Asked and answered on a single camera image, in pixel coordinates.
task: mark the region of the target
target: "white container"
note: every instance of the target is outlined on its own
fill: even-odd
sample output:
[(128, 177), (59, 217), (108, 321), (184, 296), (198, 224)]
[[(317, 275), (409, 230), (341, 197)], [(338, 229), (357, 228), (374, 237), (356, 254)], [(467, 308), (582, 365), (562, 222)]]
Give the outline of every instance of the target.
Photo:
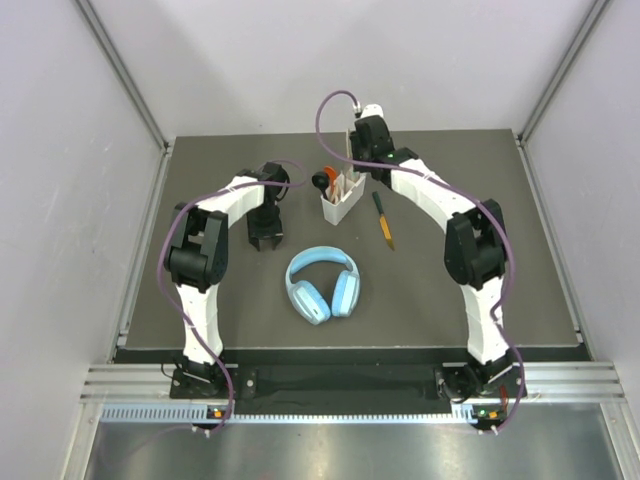
[[(324, 219), (329, 222), (331, 225), (338, 225), (340, 221), (345, 217), (349, 210), (353, 208), (362, 194), (364, 193), (364, 181), (366, 179), (366, 175), (357, 174), (358, 179), (355, 181), (351, 181), (349, 178), (346, 178), (343, 173), (338, 176), (336, 183), (338, 185), (344, 185), (346, 193), (342, 195), (342, 198), (338, 203), (331, 203), (329, 200), (325, 200), (321, 195), (320, 199), (322, 200), (322, 213), (324, 213)], [(327, 189), (327, 197), (331, 198), (329, 195), (330, 189)]]

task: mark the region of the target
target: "headphone ear cup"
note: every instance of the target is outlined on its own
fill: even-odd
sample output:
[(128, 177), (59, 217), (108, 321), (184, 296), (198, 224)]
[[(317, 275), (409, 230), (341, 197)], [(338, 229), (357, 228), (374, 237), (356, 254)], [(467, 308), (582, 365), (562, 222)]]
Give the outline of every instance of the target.
[(358, 302), (360, 295), (360, 279), (357, 275), (345, 270), (338, 276), (336, 288), (331, 300), (331, 313), (334, 317), (348, 317)]
[(306, 280), (301, 280), (293, 286), (291, 301), (298, 313), (313, 325), (318, 325), (331, 318), (329, 305), (316, 290), (316, 287)]

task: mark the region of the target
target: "white backdrop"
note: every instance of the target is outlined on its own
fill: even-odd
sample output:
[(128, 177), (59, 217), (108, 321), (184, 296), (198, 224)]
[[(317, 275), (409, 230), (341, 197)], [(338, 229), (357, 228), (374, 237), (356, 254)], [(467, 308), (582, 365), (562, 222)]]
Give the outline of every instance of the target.
[(600, 359), (640, 422), (640, 3), (612, 2), (531, 140)]
[[(174, 137), (312, 131), (337, 88), (395, 130), (518, 131), (591, 0), (93, 3)], [(325, 129), (345, 127), (327, 111)]]
[(56, 478), (160, 153), (71, 1), (0, 5), (0, 476)]

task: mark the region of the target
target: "black spoon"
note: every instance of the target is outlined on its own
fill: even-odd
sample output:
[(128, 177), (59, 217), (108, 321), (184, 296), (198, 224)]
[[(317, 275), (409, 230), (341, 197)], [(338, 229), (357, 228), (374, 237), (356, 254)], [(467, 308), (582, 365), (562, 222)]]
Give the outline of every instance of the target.
[(311, 183), (313, 183), (314, 187), (320, 190), (320, 193), (322, 193), (322, 198), (328, 201), (329, 199), (327, 198), (327, 188), (329, 188), (330, 185), (329, 175), (327, 175), (325, 172), (314, 173), (311, 177)]

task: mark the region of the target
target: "headphones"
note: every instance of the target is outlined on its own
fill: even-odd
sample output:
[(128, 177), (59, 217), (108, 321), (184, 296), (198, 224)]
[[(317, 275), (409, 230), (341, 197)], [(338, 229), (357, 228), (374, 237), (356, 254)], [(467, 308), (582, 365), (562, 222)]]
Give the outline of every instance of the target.
[[(317, 262), (341, 263), (348, 269), (338, 276), (331, 310), (320, 292), (310, 282), (300, 280), (291, 283), (291, 275)], [(313, 247), (300, 252), (293, 257), (287, 267), (284, 281), (293, 307), (313, 325), (326, 322), (331, 318), (331, 314), (334, 317), (348, 317), (360, 296), (360, 274), (356, 262), (342, 250), (334, 247)]]

